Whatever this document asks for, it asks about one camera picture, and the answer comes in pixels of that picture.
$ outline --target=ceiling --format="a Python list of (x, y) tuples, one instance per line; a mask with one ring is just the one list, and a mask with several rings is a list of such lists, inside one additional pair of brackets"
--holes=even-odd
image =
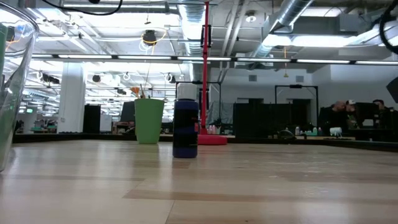
[[(35, 7), (23, 9), (30, 16), (35, 18), (36, 23), (40, 27), (40, 35), (35, 43), (34, 54), (106, 54), (106, 55), (188, 55), (187, 50), (191, 43), (194, 46), (198, 43), (197, 38), (200, 36), (200, 27), (202, 21), (198, 22), (187, 21), (183, 14), (174, 14), (177, 11), (181, 13), (183, 3), (193, 6), (201, 6), (200, 1), (168, 1), (171, 13), (164, 14), (156, 11), (156, 13), (146, 13), (155, 11), (155, 7), (163, 7), (164, 1), (130, 1), (124, 0), (123, 13), (113, 14), (111, 16), (90, 16), (79, 12), (62, 12), (58, 9), (49, 7), (41, 0), (33, 1), (36, 3)], [(117, 0), (102, 0), (103, 4), (117, 5)], [(237, 13), (235, 18), (231, 18), (234, 8), (234, 3), (239, 2), (237, 6)], [(226, 35), (228, 35), (228, 24), (234, 21), (231, 33), (238, 30), (237, 39), (232, 45), (232, 34), (228, 41), (228, 48), (231, 48), (231, 55), (251, 55), (261, 43), (263, 43), (266, 36), (264, 35), (264, 28), (267, 18), (277, 13), (281, 9), (282, 1), (247, 1), (248, 5), (244, 6), (243, 1), (234, 0), (214, 0), (211, 1), (210, 7), (210, 24), (212, 25), (212, 46), (210, 49), (210, 56), (222, 56), (223, 44)], [(328, 21), (339, 23), (340, 30), (342, 30), (343, 23), (346, 20), (343, 16), (349, 15), (351, 18), (362, 20), (362, 25), (370, 25), (372, 17), (380, 15), (383, 7), (389, 4), (388, 0), (373, 0), (373, 1), (342, 1), (342, 0), (316, 0), (304, 10), (301, 17), (297, 19), (294, 24), (292, 33), (277, 34), (277, 38), (286, 36), (290, 39), (305, 34), (308, 32), (303, 27), (307, 24), (311, 29), (311, 22)], [(87, 0), (65, 0), (66, 6), (86, 4)], [(128, 12), (127, 6), (135, 5), (134, 10), (139, 13)], [(239, 17), (241, 14), (246, 15), (251, 12), (256, 17), (254, 22), (246, 21), (247, 16), (242, 16), (243, 21), (239, 24)], [(398, 34), (395, 30), (394, 24), (391, 27), (391, 38)], [(366, 41), (360, 44), (350, 43), (357, 41), (355, 39), (359, 34), (367, 34), (368, 30), (357, 31), (356, 34), (343, 35), (345, 38), (351, 37), (352, 42), (347, 42), (344, 47), (325, 47), (323, 44), (316, 46), (308, 46), (303, 44), (296, 45), (275, 45), (271, 46), (271, 51), (268, 57), (275, 58), (316, 58), (316, 59), (341, 59), (341, 60), (381, 60), (390, 56), (389, 52), (380, 47), (378, 36), (370, 38), (372, 44), (367, 44)], [(142, 34), (146, 30), (154, 30), (158, 42), (154, 47), (148, 47), (142, 42)], [(43, 82), (40, 78), (43, 74), (50, 75), (62, 82), (63, 62), (51, 62), (33, 60), (30, 64), (29, 75), (26, 86), (47, 86), (48, 83)], [(18, 62), (16, 60), (8, 60), (6, 69), (4, 71), (6, 78), (9, 77), (17, 68)], [(285, 68), (283, 63), (273, 64), (271, 66), (262, 67), (263, 69), (273, 69), (275, 71)], [(219, 63), (213, 63), (210, 67), (219, 68)], [(289, 65), (289, 69), (303, 69), (306, 73), (312, 73), (319, 69), (321, 65)], [(175, 84), (169, 83), (167, 79), (169, 75), (174, 76), (177, 81), (192, 81), (195, 78), (196, 66), (189, 63), (134, 63), (134, 62), (85, 62), (84, 68), (88, 74), (88, 83), (86, 91), (87, 103), (102, 104), (104, 113), (119, 115), (121, 104), (126, 100), (133, 100), (135, 96), (129, 90), (126, 95), (121, 95), (116, 90), (100, 90), (96, 87), (118, 86), (120, 88), (128, 89), (130, 87), (145, 85), (147, 88), (153, 88), (147, 94), (153, 97), (167, 98), (169, 101), (174, 100)], [(234, 65), (229, 65), (229, 69), (235, 69)], [(211, 80), (217, 80), (217, 73)], [(93, 76), (99, 75), (102, 80), (106, 82), (96, 83), (93, 81)], [(238, 85), (242, 80), (231, 77), (224, 78), (226, 83)], [(59, 86), (52, 85), (53, 88), (26, 88), (25, 103), (29, 104), (28, 97), (37, 101), (45, 101), (49, 97), (59, 98)], [(51, 110), (51, 113), (57, 112), (57, 107)], [(171, 116), (172, 107), (165, 110), (165, 117)]]

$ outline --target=exposed ductwork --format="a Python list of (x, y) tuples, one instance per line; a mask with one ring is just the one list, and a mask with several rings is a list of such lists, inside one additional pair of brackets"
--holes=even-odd
[(280, 11), (266, 19), (263, 27), (263, 42), (251, 55), (252, 57), (266, 57), (274, 47), (267, 43), (267, 36), (272, 31), (280, 29), (281, 32), (291, 32), (294, 22), (306, 10), (313, 0), (285, 0), (280, 6)]
[[(186, 40), (198, 40), (201, 36), (201, 27), (205, 20), (205, 6), (201, 4), (179, 5), (182, 20), (181, 27)], [(187, 55), (201, 57), (203, 49), (199, 42), (185, 43)], [(193, 63), (190, 65), (191, 81), (198, 81), (202, 78), (203, 64)]]

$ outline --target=white column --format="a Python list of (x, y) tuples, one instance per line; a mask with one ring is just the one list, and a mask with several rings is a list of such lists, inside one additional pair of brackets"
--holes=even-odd
[(63, 63), (58, 133), (82, 132), (86, 73), (82, 63)]
[(26, 112), (21, 114), (21, 116), (17, 116), (17, 118), (24, 122), (24, 134), (32, 134), (31, 129), (35, 126), (35, 121), (37, 120), (37, 107), (27, 107)]

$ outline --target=table surface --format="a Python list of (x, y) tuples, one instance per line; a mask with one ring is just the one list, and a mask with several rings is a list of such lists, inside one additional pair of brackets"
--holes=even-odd
[(1, 224), (398, 223), (398, 154), (330, 146), (13, 145)]

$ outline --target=dark blue bottle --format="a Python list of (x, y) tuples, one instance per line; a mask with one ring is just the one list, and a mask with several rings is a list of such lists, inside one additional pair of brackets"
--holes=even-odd
[(195, 158), (198, 155), (199, 105), (193, 100), (174, 104), (173, 156)]

